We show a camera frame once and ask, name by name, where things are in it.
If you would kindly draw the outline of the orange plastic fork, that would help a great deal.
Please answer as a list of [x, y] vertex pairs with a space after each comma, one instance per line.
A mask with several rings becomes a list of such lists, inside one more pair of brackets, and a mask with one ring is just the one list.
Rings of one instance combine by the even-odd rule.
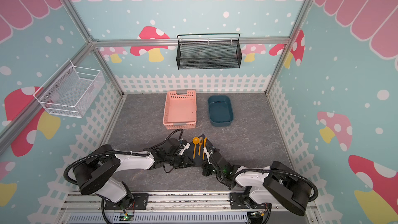
[[200, 156], [202, 153], [202, 145], [203, 145], [203, 137], [200, 137], [200, 141], [199, 141], [199, 152], [198, 155]]

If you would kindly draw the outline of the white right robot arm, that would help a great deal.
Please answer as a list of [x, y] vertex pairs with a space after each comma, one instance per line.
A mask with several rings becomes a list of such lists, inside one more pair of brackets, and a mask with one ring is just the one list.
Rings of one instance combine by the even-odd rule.
[[311, 180], [279, 161], [266, 168], [247, 168], [231, 165], [214, 147], [205, 148], [203, 154], [206, 157], [204, 175], [214, 174], [229, 189], [237, 185], [243, 187], [241, 202], [248, 208], [269, 203], [268, 198], [272, 196], [291, 213], [304, 216], [308, 203], [319, 195]]

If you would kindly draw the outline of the orange plastic knife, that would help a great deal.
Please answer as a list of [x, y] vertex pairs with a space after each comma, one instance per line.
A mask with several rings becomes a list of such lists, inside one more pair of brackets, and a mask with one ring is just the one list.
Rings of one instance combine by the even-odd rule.
[[203, 141], [203, 155], [202, 155], [202, 159], [203, 161], [205, 161], [205, 157], [206, 157], [206, 153], [207, 153], [207, 149], [206, 149], [206, 142], [207, 142], [207, 137], [204, 138]]

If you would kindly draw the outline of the black paper napkin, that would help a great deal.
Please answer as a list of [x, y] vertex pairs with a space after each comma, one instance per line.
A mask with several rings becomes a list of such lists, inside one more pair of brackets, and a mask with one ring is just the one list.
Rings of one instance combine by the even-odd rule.
[[[206, 139], [206, 151], [211, 151], [215, 152], [217, 149], [216, 147], [211, 143], [211, 141], [206, 137], [204, 134], [200, 135], [199, 138], [202, 138], [203, 141]], [[193, 140], [189, 143], [189, 148], [183, 152], [183, 155], [188, 156], [194, 163], [194, 167], [201, 167], [204, 162], [210, 164], [208, 161], [209, 155], [203, 151], [203, 145], [200, 147], [200, 144], [197, 144], [196, 146], [196, 152], [197, 154], [194, 155], [195, 151], [195, 144], [193, 143]]]

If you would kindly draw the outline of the orange plastic spoon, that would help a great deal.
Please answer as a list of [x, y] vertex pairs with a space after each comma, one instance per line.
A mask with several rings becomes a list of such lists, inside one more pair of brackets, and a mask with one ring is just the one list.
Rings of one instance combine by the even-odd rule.
[[198, 145], [199, 142], [200, 142], [200, 138], [194, 137], [193, 140], [192, 140], [192, 142], [193, 142], [193, 145], [194, 145], [193, 158], [195, 159], [196, 154], [197, 154], [197, 145]]

